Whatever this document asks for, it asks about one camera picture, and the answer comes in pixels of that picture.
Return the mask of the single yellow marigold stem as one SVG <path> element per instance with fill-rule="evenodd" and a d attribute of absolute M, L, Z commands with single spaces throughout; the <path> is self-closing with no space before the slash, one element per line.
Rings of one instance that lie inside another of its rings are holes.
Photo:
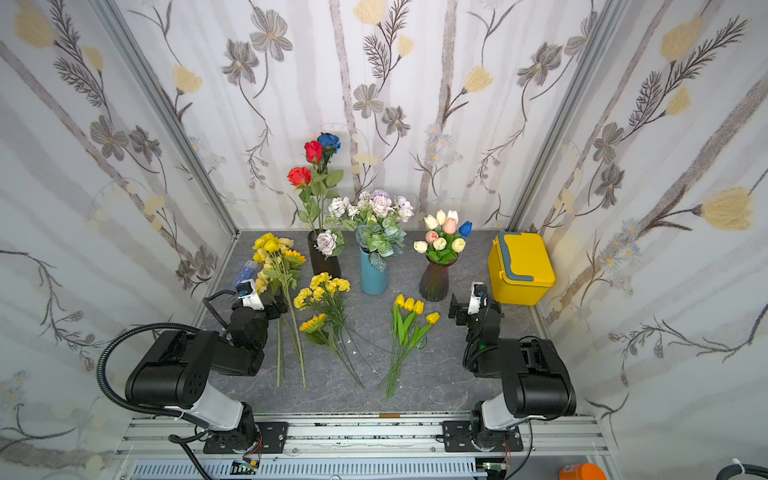
<path fill-rule="evenodd" d="M 353 364 L 354 348 L 356 347 L 356 344 L 352 337 L 352 331 L 347 326 L 347 316 L 345 311 L 346 293 L 350 290 L 350 283 L 345 279 L 332 277 L 327 282 L 327 286 L 331 290 L 331 333 L 334 340 L 335 351 L 346 371 L 354 379 L 356 386 L 364 389 L 365 386 Z"/>

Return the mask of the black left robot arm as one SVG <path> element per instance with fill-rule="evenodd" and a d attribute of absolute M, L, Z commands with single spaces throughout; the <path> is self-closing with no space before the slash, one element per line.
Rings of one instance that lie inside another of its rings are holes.
<path fill-rule="evenodd" d="M 140 325 L 104 348 L 96 381 L 102 393 L 125 410 L 198 427 L 192 438 L 203 441 L 206 454 L 280 454 L 287 423 L 256 421 L 250 405 L 223 394 L 210 384 L 209 376 L 213 372 L 255 376 L 265 358 L 269 325 L 287 312 L 288 305 L 281 294 L 259 293 L 252 281 L 227 293 L 234 299 L 228 319 L 221 318 L 210 297 L 203 300 L 222 333 L 170 322 Z M 120 344 L 149 331 L 159 335 L 118 394 L 107 378 L 108 360 Z"/>

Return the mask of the small sunflower stem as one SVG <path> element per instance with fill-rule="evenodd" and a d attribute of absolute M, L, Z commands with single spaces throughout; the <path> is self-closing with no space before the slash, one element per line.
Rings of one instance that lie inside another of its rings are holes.
<path fill-rule="evenodd" d="M 310 320 L 304 322 L 299 330 L 305 334 L 311 343 L 327 346 L 331 353 L 339 354 L 336 336 L 327 314 L 314 315 Z"/>

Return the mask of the dark glass vase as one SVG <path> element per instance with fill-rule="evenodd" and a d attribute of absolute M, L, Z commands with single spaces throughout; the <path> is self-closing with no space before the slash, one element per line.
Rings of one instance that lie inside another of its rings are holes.
<path fill-rule="evenodd" d="M 450 289 L 450 266 L 429 261 L 419 283 L 420 295 L 425 300 L 439 302 L 447 296 Z"/>

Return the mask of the black vase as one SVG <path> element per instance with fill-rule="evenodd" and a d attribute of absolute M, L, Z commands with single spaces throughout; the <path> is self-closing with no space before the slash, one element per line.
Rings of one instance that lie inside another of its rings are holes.
<path fill-rule="evenodd" d="M 314 230 L 308 233 L 307 240 L 313 273 L 328 273 L 332 277 L 340 277 L 338 250 L 342 243 L 338 235 L 330 230 Z"/>

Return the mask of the yellow tulip stem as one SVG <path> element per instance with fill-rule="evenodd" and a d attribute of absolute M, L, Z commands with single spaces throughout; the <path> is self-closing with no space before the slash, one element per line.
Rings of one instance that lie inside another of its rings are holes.
<path fill-rule="evenodd" d="M 415 334 L 411 344 L 409 345 L 409 351 L 407 353 L 407 356 L 404 359 L 404 362 L 405 362 L 406 358 L 408 357 L 408 355 L 410 354 L 410 352 L 412 350 L 417 349 L 420 345 L 422 345 L 422 344 L 424 344 L 426 342 L 426 337 L 427 337 L 428 332 L 439 322 L 440 318 L 441 318 L 441 316 L 440 316 L 440 314 L 438 312 L 432 312 L 432 313 L 426 314 L 425 316 L 421 317 L 421 320 L 419 322 L 420 327 L 419 327 L 418 331 L 416 332 L 416 334 Z M 385 381 L 387 375 L 385 376 L 385 378 L 378 385 L 379 388 L 384 387 L 385 391 L 386 391 L 386 386 L 384 384 L 384 381 Z"/>
<path fill-rule="evenodd" d="M 400 360 L 400 349 L 401 349 L 401 342 L 400 342 L 400 325 L 402 322 L 402 307 L 405 304 L 405 297 L 403 294 L 399 294 L 392 307 L 392 335 L 393 335 L 393 341 L 392 341 L 392 357 L 391 357 L 391 363 L 390 363 L 390 371 L 384 381 L 384 384 L 386 386 L 386 397 L 392 398 L 394 395 L 395 386 L 397 383 L 397 369 L 399 368 L 399 360 Z"/>
<path fill-rule="evenodd" d="M 420 327 L 419 322 L 420 322 L 421 317 L 423 316 L 423 313 L 424 313 L 424 304 L 421 301 L 417 301 L 416 299 L 415 299 L 414 312 L 415 312 L 415 319 L 414 319 L 414 321 L 412 323 L 412 326 L 411 326 L 410 344 L 411 344 L 411 342 L 412 342 L 416 332 L 418 331 L 418 329 Z"/>
<path fill-rule="evenodd" d="M 397 382 L 399 380 L 400 370 L 402 368 L 402 363 L 404 362 L 405 357 L 407 356 L 407 353 L 409 351 L 409 344 L 410 344 L 410 336 L 411 336 L 411 326 L 415 319 L 415 299 L 414 298 L 406 298 L 405 297 L 405 304 L 402 307 L 402 322 L 401 322 L 401 329 L 400 329 L 400 342 L 401 342 L 401 349 L 400 349 L 400 360 L 399 360 L 399 368 L 396 372 L 396 379 Z"/>

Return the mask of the teal vase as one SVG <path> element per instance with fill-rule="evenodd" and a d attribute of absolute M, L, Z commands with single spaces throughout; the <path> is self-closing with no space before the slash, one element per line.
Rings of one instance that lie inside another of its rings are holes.
<path fill-rule="evenodd" d="M 380 271 L 371 263 L 371 254 L 360 250 L 360 287 L 371 296 L 382 294 L 388 287 L 388 273 Z"/>

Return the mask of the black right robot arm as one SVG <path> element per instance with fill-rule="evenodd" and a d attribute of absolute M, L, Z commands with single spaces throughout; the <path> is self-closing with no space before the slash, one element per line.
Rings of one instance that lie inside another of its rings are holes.
<path fill-rule="evenodd" d="M 554 343 L 531 335 L 501 337 L 501 305 L 485 284 L 473 283 L 467 302 L 452 295 L 448 316 L 467 328 L 463 368 L 477 378 L 499 379 L 502 391 L 478 402 L 467 420 L 442 423 L 446 452 L 521 451 L 521 424 L 575 413 L 575 389 Z"/>

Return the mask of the yellow rose bunch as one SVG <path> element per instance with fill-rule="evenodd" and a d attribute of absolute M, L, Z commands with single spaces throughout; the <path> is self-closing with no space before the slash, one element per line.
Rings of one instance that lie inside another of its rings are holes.
<path fill-rule="evenodd" d="M 303 345 L 300 340 L 299 326 L 291 293 L 298 286 L 301 268 L 306 262 L 303 254 L 293 248 L 294 241 L 290 238 L 277 237 L 268 232 L 258 238 L 253 245 L 253 261 L 261 266 L 255 284 L 259 296 L 269 293 L 282 294 L 288 306 L 289 320 L 283 323 L 289 327 L 289 338 L 295 348 L 301 373 L 301 384 L 307 387 Z"/>

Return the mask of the yellow poppy flower stem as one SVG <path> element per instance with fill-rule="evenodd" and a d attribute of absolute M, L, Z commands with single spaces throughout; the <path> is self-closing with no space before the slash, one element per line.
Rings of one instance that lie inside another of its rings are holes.
<path fill-rule="evenodd" d="M 280 388 L 283 379 L 283 356 L 284 356 L 284 340 L 283 340 L 283 317 L 275 321 L 277 330 L 277 348 L 276 348 L 276 387 Z"/>

